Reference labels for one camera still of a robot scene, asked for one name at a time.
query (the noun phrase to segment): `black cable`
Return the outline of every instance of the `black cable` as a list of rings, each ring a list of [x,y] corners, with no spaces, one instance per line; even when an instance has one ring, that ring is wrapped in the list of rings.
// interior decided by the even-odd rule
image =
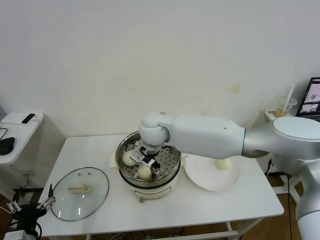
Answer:
[[[134,232],[132,231],[132,232],[130,232],[127,236],[125,236],[124,237],[124,239],[123,240],[125,240],[125,239],[127,239],[127,237],[129,237],[131,234],[133,234]]]
[[[29,184],[29,174],[26,176],[26,184],[21,188],[24,189]]]
[[[4,135],[6,135],[6,133],[8,132],[8,128],[0,127],[0,129],[4,129],[5,130],[4,134],[2,134],[2,136],[0,137],[0,140],[1,140],[4,137]]]
[[[182,233],[184,232],[184,230],[185,230],[185,227],[181,229],[180,236],[182,236]]]
[[[271,169],[271,166],[272,166],[272,159],[270,158],[269,162],[268,162],[268,168],[266,169],[266,172],[265,172],[265,176],[267,176],[268,172],[270,171]]]
[[[37,240],[40,240],[40,238],[41,238],[41,236],[42,236],[42,227],[41,227],[41,225],[40,225],[39,223],[36,223],[36,225],[39,227],[39,231],[40,231]]]
[[[289,208],[289,225],[290,225],[290,239],[292,238],[292,226],[291,226],[291,209],[290,209],[290,184],[289,184],[289,176],[287,175],[286,178],[288,179],[288,208]]]

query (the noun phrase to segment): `power cord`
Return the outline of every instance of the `power cord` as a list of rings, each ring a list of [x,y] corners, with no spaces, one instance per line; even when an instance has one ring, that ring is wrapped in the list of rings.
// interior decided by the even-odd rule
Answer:
[[[11,212],[9,212],[7,209],[3,208],[2,206],[0,206],[0,209],[5,210],[8,214],[11,214]]]
[[[270,171],[271,171],[271,168],[273,167],[273,162],[272,162],[272,159],[270,158],[270,160],[269,160],[269,162],[268,162],[268,168],[267,168],[267,170],[266,170],[266,172],[265,172],[265,177],[267,178],[268,177],[268,175],[269,175],[269,173],[270,173]]]
[[[184,232],[184,230],[185,230],[185,227],[181,229],[180,236],[182,236],[182,233]]]
[[[29,184],[29,173],[25,174],[25,176],[26,176],[26,184],[21,187],[22,189],[24,189]]]
[[[126,240],[127,239],[127,237],[129,237],[131,234],[133,234],[134,232],[132,231],[132,232],[130,232],[127,236],[125,236],[124,238],[123,238],[123,240]]]
[[[8,132],[8,128],[0,127],[0,129],[4,129],[5,130],[4,134],[2,134],[2,136],[0,137],[0,140],[1,140],[6,135],[6,133]]]
[[[59,151],[59,153],[61,153],[61,150],[58,148],[58,145],[56,144],[56,142],[53,140],[53,138],[51,137],[51,135],[49,134],[49,132],[47,131],[47,129],[44,127],[44,125],[42,124],[42,122],[39,119],[36,119],[35,121],[38,121],[40,123],[40,125],[42,126],[42,128],[44,129],[45,133],[49,136],[49,138],[51,139],[51,141],[53,142],[55,148]]]
[[[38,228],[39,228],[39,236],[38,236],[37,240],[40,240],[40,238],[41,238],[41,236],[42,236],[42,227],[41,227],[41,225],[40,225],[39,223],[36,223],[36,225],[37,225]]]
[[[290,226],[290,239],[292,238],[292,225],[291,225],[291,209],[290,209],[290,184],[289,184],[289,175],[286,176],[288,179],[288,208],[289,208],[289,226]]]

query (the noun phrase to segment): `white wall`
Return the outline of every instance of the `white wall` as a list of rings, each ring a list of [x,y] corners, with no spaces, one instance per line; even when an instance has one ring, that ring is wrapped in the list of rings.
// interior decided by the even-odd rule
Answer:
[[[319,0],[0,2],[0,105],[66,137],[136,131],[144,113],[264,121],[320,76]]]

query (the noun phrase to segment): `robotic arm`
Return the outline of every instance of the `robotic arm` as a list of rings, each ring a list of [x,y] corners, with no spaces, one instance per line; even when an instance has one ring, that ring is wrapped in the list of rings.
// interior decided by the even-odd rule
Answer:
[[[304,195],[296,209],[298,225],[304,239],[318,239],[320,123],[307,118],[281,117],[263,126],[245,129],[223,117],[151,112],[141,121],[139,131],[138,149],[143,156],[156,154],[162,144],[183,153],[215,159],[257,158],[271,153],[272,162],[279,170],[301,177]],[[131,155],[136,162],[143,159],[139,151]],[[144,164],[153,173],[160,167],[153,159]]]

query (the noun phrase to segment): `white table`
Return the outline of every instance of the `white table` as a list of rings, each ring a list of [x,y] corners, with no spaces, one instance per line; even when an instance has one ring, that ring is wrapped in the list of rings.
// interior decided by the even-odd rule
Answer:
[[[55,184],[74,169],[95,167],[109,181],[102,206],[89,217],[66,222],[48,212],[38,222],[44,237],[118,233],[227,222],[229,231],[174,237],[182,239],[238,239],[263,218],[283,214],[284,209],[255,159],[239,157],[241,177],[225,192],[211,192],[195,185],[181,169],[175,189],[165,197],[140,203],[121,176],[109,168],[109,156],[126,135],[72,137],[62,151],[45,185],[40,201]],[[237,230],[230,222],[244,220]]]
[[[44,119],[44,115],[42,113],[37,113],[37,115],[37,119],[41,122]],[[7,166],[6,170],[12,173],[16,178],[19,178],[20,173],[12,164],[18,159],[22,150],[36,131],[40,124],[39,121],[33,121],[29,125],[7,124],[0,121],[0,128],[8,129],[7,133],[3,136],[3,139],[14,137],[12,152],[6,155],[0,155],[0,167]],[[5,130],[0,129],[0,137],[3,133],[5,133]],[[11,200],[15,192],[0,179],[0,194]],[[20,202],[24,204],[28,203],[23,197],[20,198]]]
[[[40,122],[44,119],[44,115],[42,113],[37,113],[37,116],[37,119]],[[33,121],[29,125],[7,124],[0,121],[0,128],[8,129],[8,132],[3,138],[14,137],[14,147],[12,152],[6,155],[0,155],[0,166],[13,164],[17,160],[20,153],[39,126],[39,121]],[[5,130],[0,129],[0,136],[2,136],[4,132]]]

